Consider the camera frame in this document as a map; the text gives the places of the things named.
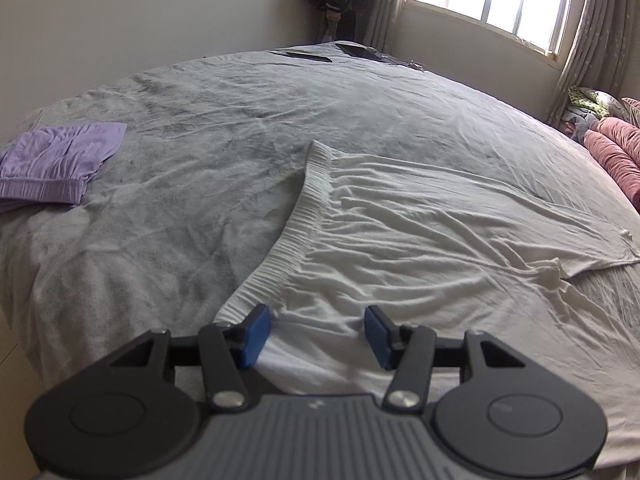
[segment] pillow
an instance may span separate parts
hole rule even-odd
[[[614,117],[622,119],[623,121],[629,120],[629,114],[625,110],[625,107],[623,107],[620,101],[606,92],[600,92],[599,90],[594,90],[592,88],[585,88],[584,86],[581,86],[578,90],[594,103],[604,106],[607,109],[607,112]]]
[[[640,105],[640,102],[635,99],[629,99],[628,97],[622,99],[622,105],[629,114],[629,120],[627,122],[633,124],[636,128],[640,128],[640,106],[636,107],[629,101],[636,102]]]
[[[640,168],[633,159],[615,142],[593,130],[584,134],[584,147],[640,211]]]
[[[636,164],[640,162],[640,129],[617,117],[607,117],[591,129],[615,142]]]
[[[575,86],[569,87],[569,89],[566,92],[567,92],[567,95],[569,96],[569,101],[571,101],[571,104],[573,106],[590,110],[599,119],[611,116],[609,111],[604,106],[599,105],[596,102],[589,99],[588,97],[586,97]]]
[[[622,102],[631,105],[633,108],[640,109],[640,101],[636,101],[635,99],[632,99],[631,97],[623,97],[622,98]]]

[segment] patterned curtain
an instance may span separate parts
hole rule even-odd
[[[585,0],[566,65],[547,110],[558,126],[570,86],[587,86],[618,97],[640,0]]]
[[[394,30],[404,0],[373,0],[364,44],[372,46],[379,52],[389,53]]]

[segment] purple shorts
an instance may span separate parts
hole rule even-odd
[[[123,123],[46,126],[0,153],[0,213],[33,202],[79,204],[86,184],[120,147]]]

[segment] pink pillow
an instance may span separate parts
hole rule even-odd
[[[640,165],[640,129],[615,117],[607,117],[598,123],[593,123],[591,129],[613,140],[636,164]]]
[[[640,211],[640,168],[633,159],[615,142],[593,130],[584,134],[584,146]]]
[[[636,101],[635,99],[632,99],[631,97],[623,97],[622,100],[629,104],[632,105],[633,108],[640,108],[640,101]]]

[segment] wrinkled fabric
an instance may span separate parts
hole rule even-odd
[[[596,114],[594,114],[591,110],[587,110],[587,108],[578,108],[577,106],[568,106],[566,111],[572,112],[580,117],[582,117],[589,127],[598,120]]]
[[[120,147],[123,123],[46,126],[18,136],[0,160],[0,213],[40,203],[77,205]]]
[[[598,120],[598,118],[590,114],[589,121],[585,120],[582,116],[578,114],[574,114],[573,112],[566,111],[562,116],[562,120],[566,123],[573,123],[575,125],[575,131],[573,135],[575,135],[578,139],[580,139],[580,143],[582,143],[582,138],[587,130],[591,127],[591,125]]]
[[[577,87],[572,86],[567,90],[567,94],[569,96],[569,101],[571,104],[577,108],[586,108],[593,112],[599,119],[604,117],[609,117],[611,114],[609,111],[602,105],[597,104],[596,102],[589,99],[586,95],[580,92]]]
[[[629,113],[626,111],[626,108],[615,97],[607,94],[606,92],[594,90],[593,88],[586,88],[584,86],[579,87],[578,90],[594,103],[604,106],[613,117],[617,117],[623,121],[629,120]]]
[[[210,322],[282,232],[313,139],[494,178],[640,240],[620,188],[552,128],[433,73],[332,44],[298,50],[333,62],[192,60],[37,110],[19,127],[128,125],[81,205],[0,216],[0,306],[47,386],[149,328],[190,335]],[[640,266],[576,279],[640,337]]]
[[[305,185],[265,261],[216,320],[258,302],[274,330],[257,368],[285,391],[373,392],[390,374],[367,305],[440,336],[484,330],[589,394],[607,415],[600,466],[640,460],[640,342],[564,279],[640,261],[628,231],[465,171],[313,142]],[[458,385],[434,374],[431,400]]]

